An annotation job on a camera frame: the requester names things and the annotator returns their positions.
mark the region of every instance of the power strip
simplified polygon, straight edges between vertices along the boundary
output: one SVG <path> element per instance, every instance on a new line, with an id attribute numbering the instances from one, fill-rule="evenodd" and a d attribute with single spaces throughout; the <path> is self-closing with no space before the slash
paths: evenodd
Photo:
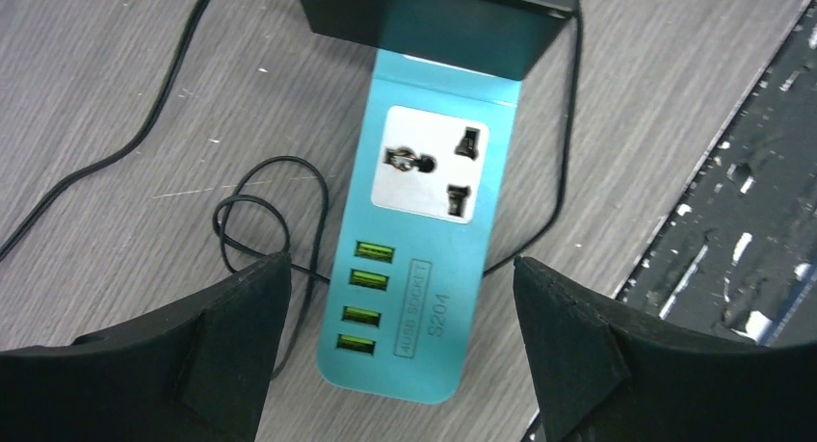
<path id="1" fill-rule="evenodd" d="M 318 346 L 332 384 L 457 390 L 521 86 L 378 51 Z"/>

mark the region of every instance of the power cord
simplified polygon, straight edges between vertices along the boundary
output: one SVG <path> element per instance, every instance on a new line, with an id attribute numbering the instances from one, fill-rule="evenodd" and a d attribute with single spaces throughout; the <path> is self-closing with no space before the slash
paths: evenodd
<path id="1" fill-rule="evenodd" d="M 168 73 L 165 76 L 164 82 L 162 83 L 161 89 L 159 90 L 159 94 L 157 95 L 156 100 L 153 103 L 153 106 L 150 108 L 150 111 L 147 114 L 147 118 L 144 124 L 139 129 L 139 131 L 137 131 L 136 136 L 134 136 L 134 138 L 119 151 L 113 153 L 112 155 L 106 158 L 103 158 L 102 160 L 97 161 L 96 163 L 93 163 L 89 166 L 86 166 L 82 169 L 72 172 L 71 174 L 67 175 L 62 180 L 60 180 L 57 183 L 57 185 L 55 185 L 51 190 L 49 190 L 48 193 L 46 193 L 45 196 L 40 200 L 40 202 L 38 202 L 38 204 L 34 207 L 31 213 L 29 213 L 25 220 L 23 220 L 19 227 L 12 233 L 12 236 L 9 237 L 9 239 L 0 247 L 0 263 L 2 263 L 6 259 L 6 257 L 8 257 L 8 255 L 11 253 L 14 247 L 16 247 L 22 241 L 22 239 L 29 233 L 29 231 L 31 231 L 34 224 L 42 217 L 45 211 L 54 203 L 54 201 L 62 193 L 64 193 L 68 189 L 68 187 L 70 187 L 80 179 L 87 177 L 102 169 L 105 169 L 111 166 L 112 164 L 118 162 L 119 160 L 127 156 L 129 153 L 131 153 L 133 150 L 135 150 L 145 140 L 147 135 L 153 129 L 153 126 L 155 126 L 156 121 L 159 118 L 159 115 L 162 113 L 162 109 L 164 108 L 166 102 L 168 101 L 168 98 L 170 97 L 173 83 L 175 82 L 176 76 L 178 76 L 179 70 L 184 61 L 184 57 L 187 54 L 188 48 L 190 47 L 190 42 L 193 39 L 193 34 L 196 31 L 198 23 L 201 20 L 201 16 L 204 14 L 204 11 L 207 9 L 207 6 L 210 4 L 210 1 L 211 0 L 197 0 L 196 5 L 193 7 L 192 12 L 187 19 L 187 24 L 184 27 L 184 31 L 182 32 L 181 39 L 178 45 L 176 46 L 175 52 L 171 60 L 170 69 L 168 70 Z M 567 176 L 569 170 L 570 143 L 573 134 L 573 124 L 576 113 L 576 101 L 578 98 L 582 47 L 584 42 L 584 18 L 582 15 L 581 8 L 576 9 L 574 19 L 576 22 L 576 34 L 574 41 L 572 65 L 569 76 L 570 81 L 567 86 L 567 109 L 566 109 L 567 112 L 565 119 L 565 131 L 563 133 L 562 138 L 562 152 L 561 152 L 562 158 L 557 178 L 558 188 L 556 193 L 556 204 L 554 205 L 552 214 L 545 222 L 545 224 L 540 228 L 540 230 L 537 231 L 537 233 L 534 234 L 533 237 L 529 238 L 527 241 L 525 241 L 523 244 L 517 247 L 510 255 L 501 259 L 499 262 L 493 264 L 492 266 L 488 267 L 488 269 L 484 271 L 483 277 L 488 276 L 498 271 L 502 267 L 506 266 L 522 252 L 524 252 L 529 247 L 538 242 L 547 233 L 547 231 L 553 227 L 553 225 L 561 216 L 562 211 L 565 207 L 565 201 L 567 196 Z M 309 258 L 309 264 L 306 267 L 292 264 L 292 269 L 301 273 L 305 273 L 308 277 L 308 280 L 306 282 L 306 290 L 303 295 L 303 303 L 301 304 L 301 309 L 299 310 L 298 318 L 295 323 L 295 329 L 293 330 L 292 337 L 289 341 L 284 356 L 280 361 L 280 364 L 273 372 L 273 379 L 278 377 L 283 368 L 286 366 L 286 363 L 289 360 L 289 357 L 292 355 L 292 351 L 295 348 L 298 338 L 301 335 L 301 331 L 303 330 L 303 324 L 306 320 L 306 314 L 308 313 L 309 307 L 314 297 L 315 284 L 319 281 L 329 284 L 329 279 L 327 277 L 317 273 L 321 238 L 323 237 L 324 228 L 326 227 L 327 214 L 329 213 L 329 187 L 327 186 L 326 178 L 324 177 L 323 174 L 321 174 L 320 171 L 318 171 L 317 168 L 315 168 L 314 165 L 312 165 L 303 158 L 295 156 L 277 156 L 275 158 L 270 158 L 252 168 L 247 174 L 245 174 L 244 177 L 242 177 L 237 187 L 233 191 L 232 195 L 222 200 L 216 206 L 216 209 L 213 212 L 212 221 L 213 231 L 219 238 L 219 249 L 222 255 L 222 260 L 224 261 L 224 265 L 226 266 L 227 270 L 230 271 L 231 273 L 236 273 L 237 271 L 229 262 L 229 258 L 227 256 L 226 251 L 227 247 L 231 247 L 236 251 L 251 257 L 255 258 L 265 257 L 264 253 L 237 242 L 226 233 L 226 226 L 233 205 L 235 205 L 238 202 L 253 203 L 269 211 L 276 218 L 278 223 L 280 223 L 284 232 L 284 244 L 281 251 L 289 252 L 291 246 L 289 226 L 287 225 L 286 220 L 278 211 L 278 209 L 272 203 L 265 200 L 264 198 L 261 198 L 256 195 L 242 194 L 244 187 L 258 172 L 271 165 L 282 163 L 295 163 L 297 165 L 300 165 L 302 168 L 308 169 L 315 175 L 318 184 L 321 188 L 321 215 L 318 219 L 317 228 L 315 229 L 315 236 L 312 243 L 312 251 Z"/>
<path id="2" fill-rule="evenodd" d="M 204 14 L 204 11 L 207 9 L 207 6 L 210 4 L 210 0 L 197 0 L 196 5 L 193 7 L 193 11 L 190 13 L 190 16 L 187 18 L 187 24 L 184 26 L 184 31 L 181 34 L 181 39 L 179 40 L 178 45 L 176 45 L 175 52 L 173 53 L 173 58 L 171 60 L 171 67 L 168 70 L 168 73 L 165 75 L 165 79 L 162 82 L 161 89 L 159 90 L 159 94 L 156 96 L 156 100 L 153 102 L 153 106 L 150 107 L 150 111 L 147 113 L 147 118 L 145 122 L 142 124 L 142 127 L 136 132 L 136 136 L 131 139 L 124 147 L 122 147 L 119 151 L 116 151 L 112 155 L 103 158 L 96 163 L 93 163 L 89 166 L 86 166 L 82 169 L 76 170 L 71 174 L 65 176 L 57 185 L 51 188 L 41 199 L 40 202 L 34 207 L 34 209 L 29 213 L 28 216 L 23 220 L 23 222 L 17 227 L 17 229 L 12 233 L 12 236 L 9 237 L 8 240 L 0 247 L 0 263 L 6 260 L 6 257 L 9 256 L 9 253 L 12 252 L 12 249 L 19 245 L 19 243 L 23 240 L 23 238 L 28 234 L 31 228 L 34 226 L 35 223 L 45 214 L 45 211 L 54 204 L 54 201 L 62 195 L 68 187 L 72 186 L 80 179 L 88 177 L 89 175 L 108 168 L 113 163 L 118 162 L 131 152 L 135 150 L 142 142 L 145 141 L 147 135 L 150 134 L 150 131 L 153 129 L 153 126 L 156 125 L 156 121 L 159 119 L 159 115 L 162 113 L 162 109 L 165 108 L 165 103 L 167 103 L 168 98 L 171 96 L 171 90 L 173 87 L 173 83 L 176 80 L 176 76 L 178 76 L 179 70 L 181 69 L 181 65 L 184 62 L 184 56 L 187 54 L 187 50 L 190 48 L 190 41 L 193 40 L 193 33 L 196 31 L 198 23 L 201 21 L 201 16 Z"/>

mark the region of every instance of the scratched black surface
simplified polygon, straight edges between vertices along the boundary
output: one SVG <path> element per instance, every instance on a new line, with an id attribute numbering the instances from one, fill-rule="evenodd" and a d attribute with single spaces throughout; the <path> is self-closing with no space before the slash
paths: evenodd
<path id="1" fill-rule="evenodd" d="M 766 326 L 791 310 L 817 257 L 815 48 L 817 0 L 725 129 L 619 300 L 731 339 L 772 346 L 817 340 L 817 294 L 800 299 L 780 335 L 770 338 L 773 328 Z M 750 316 L 755 322 L 747 325 Z"/>

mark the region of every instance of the gray wood grain surface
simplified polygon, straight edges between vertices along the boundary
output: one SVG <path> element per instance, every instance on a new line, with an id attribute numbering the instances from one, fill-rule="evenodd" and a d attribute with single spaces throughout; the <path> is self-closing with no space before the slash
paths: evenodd
<path id="1" fill-rule="evenodd" d="M 610 294 L 801 1 L 584 0 L 569 202 L 529 254 Z M 194 2 L 0 0 L 2 238 L 60 177 L 133 135 Z M 565 33 L 526 83 L 490 260 L 553 205 L 569 43 Z M 275 155 L 304 156 L 329 179 L 328 273 L 373 57 L 310 34 L 297 0 L 214 0 L 139 151 L 70 189 L 0 267 L 0 348 L 63 345 L 226 276 L 213 207 Z M 283 167 L 258 181 L 251 190 L 280 205 L 294 259 L 305 261 L 318 215 L 314 179 Z M 237 211 L 233 234 L 265 250 L 280 245 L 271 219 Z M 258 439 L 518 440 L 536 404 L 511 272 L 485 281 L 461 389 L 433 407 L 322 381 L 314 361 L 322 293 L 288 370 L 270 386 Z M 303 278 L 294 282 L 300 293 Z"/>

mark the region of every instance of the usb port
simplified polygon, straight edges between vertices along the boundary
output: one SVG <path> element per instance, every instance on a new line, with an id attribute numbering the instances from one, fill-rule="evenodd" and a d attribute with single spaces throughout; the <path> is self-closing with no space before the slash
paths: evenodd
<path id="1" fill-rule="evenodd" d="M 379 312 L 347 305 L 343 308 L 342 320 L 344 322 L 354 322 L 362 325 L 380 326 L 381 314 Z"/>
<path id="2" fill-rule="evenodd" d="M 363 288 L 385 291 L 385 287 L 388 285 L 388 277 L 379 273 L 352 270 L 349 283 Z"/>
<path id="3" fill-rule="evenodd" d="M 391 264 L 394 259 L 394 248 L 384 247 L 383 245 L 375 245 L 372 243 L 357 242 L 355 247 L 355 257 L 362 257 L 364 259 L 372 259 L 374 261 L 381 261 Z"/>
<path id="4" fill-rule="evenodd" d="M 371 339 L 358 338 L 348 334 L 337 335 L 337 348 L 347 351 L 375 354 L 375 342 Z"/>

